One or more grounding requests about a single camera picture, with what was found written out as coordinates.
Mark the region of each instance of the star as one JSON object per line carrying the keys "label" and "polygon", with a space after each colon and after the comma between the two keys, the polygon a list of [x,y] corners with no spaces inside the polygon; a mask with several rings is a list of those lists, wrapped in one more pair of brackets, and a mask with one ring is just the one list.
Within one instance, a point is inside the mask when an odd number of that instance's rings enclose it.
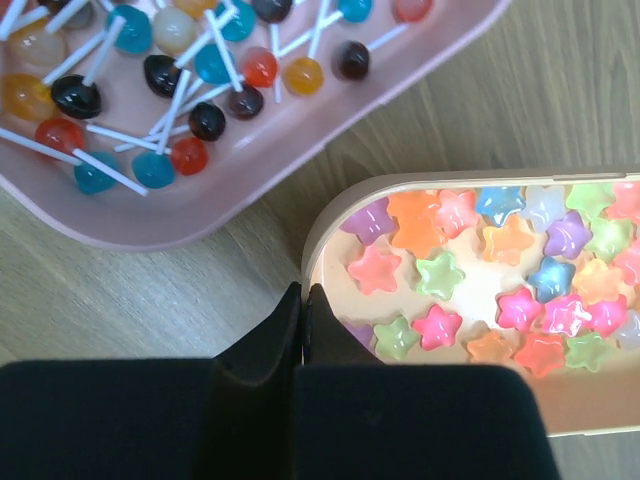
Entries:
{"label": "star", "polygon": [[371,245],[385,233],[393,233],[396,224],[387,213],[389,199],[381,198],[361,208],[340,225],[340,230],[352,233],[363,245]]}
{"label": "star", "polygon": [[591,231],[593,238],[584,248],[605,262],[611,262],[631,243],[633,225],[629,220],[596,218],[591,222]]}
{"label": "star", "polygon": [[527,278],[536,289],[536,300],[547,303],[556,297],[567,295],[576,267],[570,263],[560,263],[551,257],[544,257],[540,269]]}
{"label": "star", "polygon": [[375,247],[369,245],[364,249],[360,260],[352,262],[347,267],[349,275],[360,284],[360,291],[371,295],[376,290],[395,292],[398,284],[393,276],[402,258],[397,255],[383,255]]}
{"label": "star", "polygon": [[416,260],[416,268],[422,277],[417,292],[433,295],[445,302],[451,299],[453,290],[465,277],[464,272],[456,268],[451,252],[444,252],[434,260]]}
{"label": "star", "polygon": [[475,227],[480,215],[475,211],[476,194],[468,190],[454,193],[451,190],[440,191],[442,206],[436,213],[436,226],[449,238],[456,238],[463,230]]}
{"label": "star", "polygon": [[564,333],[575,337],[584,325],[591,322],[580,295],[575,293],[551,300],[545,305],[546,315],[542,330],[547,333]]}
{"label": "star", "polygon": [[396,360],[404,360],[411,347],[420,340],[420,335],[409,328],[409,322],[404,317],[396,318],[389,325],[376,325],[373,333],[378,339],[376,355]]}
{"label": "star", "polygon": [[640,347],[640,313],[629,310],[627,323],[616,330],[614,337],[625,350],[635,350]]}
{"label": "star", "polygon": [[515,328],[520,332],[531,330],[531,324],[542,313],[543,307],[536,302],[531,291],[522,287],[511,295],[498,298],[498,325],[502,328]]}
{"label": "star", "polygon": [[615,302],[598,302],[591,305],[587,312],[591,315],[591,321],[586,326],[607,338],[627,321],[627,297],[618,295]]}
{"label": "star", "polygon": [[524,347],[513,359],[528,368],[534,377],[544,377],[565,364],[564,345],[560,335],[527,335]]}
{"label": "star", "polygon": [[420,346],[430,351],[441,346],[451,347],[456,343],[456,333],[462,326],[462,317],[457,313],[447,313],[440,305],[429,309],[426,317],[413,322],[413,329],[422,335]]}
{"label": "star", "polygon": [[548,257],[562,255],[569,260],[575,260],[584,246],[593,238],[593,233],[582,221],[578,212],[571,211],[562,220],[556,220],[547,231],[549,241],[544,247],[544,254]]}
{"label": "star", "polygon": [[520,254],[533,245],[534,239],[520,230],[517,217],[510,217],[502,228],[482,229],[485,240],[485,262],[503,262],[512,266],[520,263]]}
{"label": "star", "polygon": [[615,200],[609,183],[580,183],[571,188],[567,208],[577,210],[590,222]]}
{"label": "star", "polygon": [[624,283],[640,284],[640,240],[635,240],[629,248],[614,258],[613,264],[622,270]]}
{"label": "star", "polygon": [[476,203],[476,212],[490,217],[496,227],[502,227],[509,215],[524,206],[520,187],[485,187]]}
{"label": "star", "polygon": [[477,340],[467,343],[472,363],[502,364],[516,351],[516,346],[497,330],[490,330]]}
{"label": "star", "polygon": [[567,367],[584,367],[592,373],[600,370],[602,360],[613,352],[613,347],[607,345],[600,334],[593,332],[577,338],[567,340]]}
{"label": "star", "polygon": [[530,220],[538,233],[546,232],[549,225],[566,213],[564,187],[560,185],[547,188],[533,185],[527,187],[525,195],[527,206],[520,212],[520,218]]}
{"label": "star", "polygon": [[607,216],[640,223],[640,182],[614,183],[613,194],[616,201],[607,209]]}

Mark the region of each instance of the wooden surface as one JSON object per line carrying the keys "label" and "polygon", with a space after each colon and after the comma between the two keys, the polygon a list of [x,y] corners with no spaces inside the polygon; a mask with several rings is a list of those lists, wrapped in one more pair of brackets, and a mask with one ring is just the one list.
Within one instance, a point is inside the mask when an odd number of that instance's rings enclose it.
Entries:
{"label": "wooden surface", "polygon": [[[182,250],[87,248],[1,194],[0,361],[215,355],[299,278],[327,202],[372,175],[637,163],[639,22],[640,0],[516,0],[461,55]],[[640,434],[552,443],[566,479],[640,471]]]}

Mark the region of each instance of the pink tray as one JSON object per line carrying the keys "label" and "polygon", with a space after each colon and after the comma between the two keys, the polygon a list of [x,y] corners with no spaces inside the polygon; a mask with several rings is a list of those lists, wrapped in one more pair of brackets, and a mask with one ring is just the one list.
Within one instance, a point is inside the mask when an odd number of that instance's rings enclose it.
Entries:
{"label": "pink tray", "polygon": [[[281,45],[314,23],[317,0],[306,0],[292,11],[282,27]],[[227,131],[211,147],[210,165],[194,177],[178,177],[169,187],[146,198],[116,187],[92,197],[75,187],[66,165],[36,159],[30,151],[0,143],[0,185],[47,224],[81,242],[114,250],[151,251],[187,244],[222,226],[244,207],[321,151],[327,142],[368,112],[382,105],[432,71],[483,33],[510,0],[438,0],[431,16],[376,50],[372,71],[363,83],[350,84],[326,72],[327,82],[314,97],[299,99],[283,89],[283,102],[273,103],[265,90],[265,109],[255,120],[228,119]],[[149,0],[136,4],[153,12]],[[74,49],[101,28],[68,36]],[[376,2],[371,19],[361,26],[337,24],[322,37],[318,60],[329,65],[337,44],[346,39],[369,43],[396,26],[389,2]],[[251,45],[267,45],[267,29],[258,25],[252,38],[230,47],[240,58]],[[306,45],[283,63],[302,56]],[[112,52],[98,78],[105,112],[98,125],[143,136],[168,108],[144,83],[144,57]],[[29,71],[7,59],[7,71]],[[85,61],[74,72],[84,73]],[[44,75],[42,70],[31,70]],[[35,125],[18,123],[4,115],[4,126],[32,137]],[[184,117],[176,124],[184,123]],[[114,143],[87,134],[88,149],[110,148]],[[125,174],[131,158],[119,154]]]}

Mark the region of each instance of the black object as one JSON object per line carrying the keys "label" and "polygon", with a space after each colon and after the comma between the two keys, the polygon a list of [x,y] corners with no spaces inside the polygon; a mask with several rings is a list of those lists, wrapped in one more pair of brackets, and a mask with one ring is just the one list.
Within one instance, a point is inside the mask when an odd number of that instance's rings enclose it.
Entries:
{"label": "black object", "polygon": [[232,117],[238,120],[251,120],[262,111],[264,97],[257,88],[243,83],[241,92],[234,90],[229,94],[227,107]]}
{"label": "black object", "polygon": [[172,98],[182,70],[174,65],[175,58],[168,55],[149,55],[144,59],[144,79],[153,93]]}
{"label": "black object", "polygon": [[87,120],[102,112],[102,97],[95,83],[82,84],[82,75],[67,75],[51,85],[51,99],[60,111],[71,118]]}
{"label": "black object", "polygon": [[205,142],[215,142],[224,133],[227,120],[222,109],[210,103],[200,102],[189,113],[189,129]]}

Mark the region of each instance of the candy box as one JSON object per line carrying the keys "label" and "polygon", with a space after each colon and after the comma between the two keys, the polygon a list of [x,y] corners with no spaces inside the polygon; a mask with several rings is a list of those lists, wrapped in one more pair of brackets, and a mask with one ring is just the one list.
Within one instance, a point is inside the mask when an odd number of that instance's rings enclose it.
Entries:
{"label": "candy box", "polygon": [[[407,0],[398,0],[398,2],[407,4]],[[43,1],[42,7],[29,5],[25,12],[32,15],[31,20],[35,13],[53,15],[55,12],[51,5],[55,3]],[[0,185],[43,221],[84,243],[109,249],[150,251],[184,245],[203,237],[223,225],[242,208],[251,204],[269,188],[313,157],[328,141],[359,118],[378,105],[389,101],[466,46],[501,15],[509,1],[434,0],[433,7],[426,18],[410,23],[402,23],[396,18],[397,11],[394,12],[392,8],[394,2],[373,2],[369,17],[361,23],[357,23],[361,20],[358,12],[350,18],[351,23],[346,21],[346,15],[337,12],[338,5],[345,3],[350,5],[349,2],[346,0],[331,2],[326,25],[323,24],[322,27],[326,27],[326,31],[319,39],[315,54],[325,77],[325,83],[320,91],[312,96],[295,95],[290,91],[290,85],[285,88],[283,84],[280,103],[276,103],[274,88],[258,88],[263,97],[262,111],[256,118],[242,121],[243,112],[233,111],[233,108],[231,112],[225,110],[226,129],[218,140],[207,143],[207,148],[204,150],[208,155],[206,166],[202,162],[191,165],[193,168],[182,168],[178,172],[173,172],[168,161],[164,160],[162,168],[151,172],[155,178],[145,180],[145,172],[141,172],[141,169],[137,168],[140,165],[133,162],[141,151],[116,153],[114,147],[121,142],[108,139],[104,135],[108,130],[114,130],[138,139],[144,137],[172,106],[171,99],[158,96],[174,92],[173,88],[175,91],[178,90],[175,83],[172,83],[175,80],[173,75],[177,72],[177,70],[171,70],[172,60],[169,60],[169,63],[166,63],[164,57],[154,57],[153,61],[145,60],[148,54],[161,53],[158,47],[165,53],[175,49],[176,53],[172,53],[172,56],[177,57],[181,55],[178,50],[184,49],[188,44],[182,37],[167,39],[155,36],[156,28],[166,30],[167,25],[176,21],[168,15],[163,15],[160,19],[160,14],[157,12],[161,9],[162,3],[139,0],[127,4],[127,23],[122,30],[131,33],[130,31],[133,31],[131,29],[145,22],[142,18],[144,15],[141,17],[140,12],[145,13],[149,19],[153,20],[154,43],[157,46],[140,53],[147,46],[136,43],[140,38],[129,38],[129,44],[124,45],[121,42],[123,38],[116,32],[114,35],[117,37],[113,40],[115,41],[114,49],[118,51],[106,49],[104,63],[98,69],[93,68],[95,58],[98,56],[97,52],[101,51],[98,45],[102,45],[106,31],[114,24],[112,16],[111,23],[106,22],[105,9],[109,11],[114,8],[108,0],[99,2],[92,0],[93,20],[85,18],[84,23],[89,21],[93,23],[86,28],[71,31],[65,27],[60,30],[61,36],[44,36],[43,25],[48,21],[44,19],[41,20],[44,22],[42,25],[34,24],[38,25],[38,28],[33,30],[35,33],[30,33],[35,39],[34,42],[23,41],[16,47],[16,42],[12,43],[10,38],[9,42],[5,43],[3,74],[24,73],[31,76],[28,82],[24,81],[26,77],[17,79],[12,77],[11,82],[4,83],[3,131],[10,131],[23,139],[39,139],[40,137],[36,134],[38,124],[16,118],[11,113],[11,110],[15,109],[15,104],[7,103],[7,99],[16,100],[14,93],[18,89],[26,89],[33,96],[33,92],[40,88],[41,82],[52,80],[47,79],[47,75],[51,75],[53,65],[35,64],[46,64],[51,59],[56,59],[55,62],[58,64],[71,52],[88,48],[87,45],[92,45],[95,49],[96,53],[81,59],[65,73],[65,75],[71,75],[71,78],[64,82],[53,82],[51,93],[56,97],[57,110],[64,112],[65,115],[81,118],[79,121],[73,121],[76,124],[75,127],[69,124],[62,126],[56,124],[56,128],[61,128],[62,133],[70,139],[77,137],[80,129],[81,134],[84,134],[85,150],[89,154],[99,152],[100,155],[93,155],[97,162],[119,170],[121,177],[117,180],[118,182],[128,179],[130,182],[128,186],[134,189],[140,187],[138,182],[143,183],[143,186],[149,189],[146,197],[116,184],[112,179],[94,182],[95,170],[93,167],[87,167],[91,164],[83,163],[89,162],[91,155],[88,159],[84,157],[81,160],[69,158],[69,156],[59,158],[63,161],[76,162],[81,169],[78,172],[69,165],[51,161],[40,153],[16,146],[7,141],[7,135],[3,137],[5,140],[0,140]],[[200,2],[178,0],[174,5],[192,14],[190,10],[192,4],[214,3],[210,0]],[[224,13],[220,15],[219,11],[222,3],[224,2],[221,2],[215,10],[218,21],[224,15]],[[242,6],[243,12],[246,13],[249,5],[256,2],[234,0],[233,3]],[[283,55],[280,59],[282,71],[293,64],[293,60],[304,58],[311,50],[309,44],[312,43],[310,41],[313,35],[309,32],[314,31],[321,5],[320,0],[297,0],[293,3],[291,13],[279,24],[279,52]],[[358,6],[366,4],[367,2],[356,2]],[[425,5],[431,2],[419,0],[409,1],[408,4]],[[117,3],[115,5],[119,9],[125,7]],[[138,10],[133,12],[130,7],[137,7]],[[36,12],[38,8],[44,8],[44,10],[39,10],[40,13],[38,13]],[[187,21],[182,17],[177,23],[181,28]],[[202,17],[196,18],[195,21],[198,25],[197,35],[209,28],[207,19]],[[271,31],[269,25],[258,20],[250,36],[238,41],[237,29],[231,34],[222,29],[232,60],[235,59],[238,68],[241,67],[245,54],[250,48],[255,46],[269,48],[274,38]],[[361,42],[370,50],[371,68],[363,81],[346,81],[336,78],[333,73],[332,64],[336,49],[346,40]],[[60,49],[63,48],[61,45],[64,45],[64,42],[67,44],[66,53],[61,54]],[[128,47],[126,52],[121,51],[124,46]],[[353,58],[357,57],[357,53],[357,51],[352,52]],[[207,71],[206,75],[201,75],[202,72],[197,63],[196,61],[186,64],[186,68],[193,69],[193,72],[192,81],[184,95],[189,93],[188,90],[194,84],[200,87],[195,95],[209,94],[217,89],[214,93],[218,96],[211,94],[208,99],[215,97],[215,103],[221,106],[227,105],[228,98],[232,95],[232,85],[207,87],[204,85],[205,77],[214,77],[216,72],[211,70]],[[146,67],[155,70],[165,68],[163,72],[166,75],[162,78],[147,78],[145,75],[149,72],[145,70]],[[83,91],[86,90],[91,95],[95,94],[95,91],[88,90],[90,87],[80,84],[82,78],[80,75],[84,76],[85,83],[90,83],[87,81],[90,74],[95,74],[95,85],[101,93],[102,104],[98,105],[91,97],[89,99],[91,101],[87,100],[82,105],[74,105],[73,99],[69,100],[66,95],[68,92],[84,89]],[[351,71],[351,74],[357,76],[359,72]],[[153,85],[153,88],[145,84],[145,80],[149,82],[158,79],[161,82]],[[211,78],[207,78],[207,81],[216,82]],[[299,90],[298,87],[301,87],[299,82],[295,85]],[[47,93],[41,97],[33,97],[37,102],[27,101],[21,107],[21,112],[24,113],[24,108],[27,108],[33,109],[31,113],[34,115],[40,115],[42,112],[37,111],[38,108],[53,108],[53,105],[47,104],[48,95]],[[185,115],[178,116],[175,121],[176,128],[182,128],[182,133],[181,136],[169,139],[166,147],[172,149],[171,152],[178,150],[178,143],[175,143],[177,138],[187,138],[190,135],[189,130],[191,132],[197,130],[187,125],[186,121]],[[217,138],[215,129],[199,133]],[[161,143],[157,138],[154,142],[156,143],[153,143],[151,148]],[[197,145],[193,147],[182,144],[182,147],[184,148],[180,151],[183,153],[202,154],[203,152],[202,149],[196,149]],[[159,150],[156,152],[157,156],[161,157],[166,153],[162,148]],[[137,191],[141,193],[144,189],[140,187]]]}
{"label": "candy box", "polygon": [[387,175],[318,217],[303,275],[386,363],[490,363],[550,435],[640,429],[640,177]]}

